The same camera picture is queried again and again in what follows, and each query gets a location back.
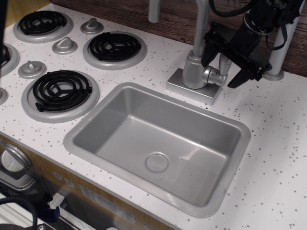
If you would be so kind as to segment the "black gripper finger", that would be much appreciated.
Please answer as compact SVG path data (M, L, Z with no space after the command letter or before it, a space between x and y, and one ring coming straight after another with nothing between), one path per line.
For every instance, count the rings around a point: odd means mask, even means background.
M228 83L229 88L237 88L249 80L248 70L241 69L241 71L234 76L234 78Z
M207 67L219 53L216 41L212 38L205 39L205 47L203 51L203 56L201 58L201 63L204 67Z

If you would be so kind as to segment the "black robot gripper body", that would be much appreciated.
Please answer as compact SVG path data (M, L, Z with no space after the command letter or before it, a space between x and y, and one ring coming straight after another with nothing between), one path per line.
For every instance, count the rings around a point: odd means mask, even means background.
M220 17L244 13L243 23L238 29L212 22L204 40L214 39L219 53L227 56L241 69L248 70L249 80L260 80L272 68L259 46L261 39L272 32L272 1L252 0L245 7L228 12L218 11L213 0L209 1L209 5Z

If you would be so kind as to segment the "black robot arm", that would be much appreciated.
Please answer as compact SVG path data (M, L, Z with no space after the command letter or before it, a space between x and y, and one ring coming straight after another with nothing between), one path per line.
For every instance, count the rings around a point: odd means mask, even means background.
M201 58L203 80L224 86L232 63L241 70L228 83L230 88L248 80L281 80L281 66L303 5L302 0L252 0L240 9L225 12L209 1L213 13L220 17L244 16L238 29L210 24Z

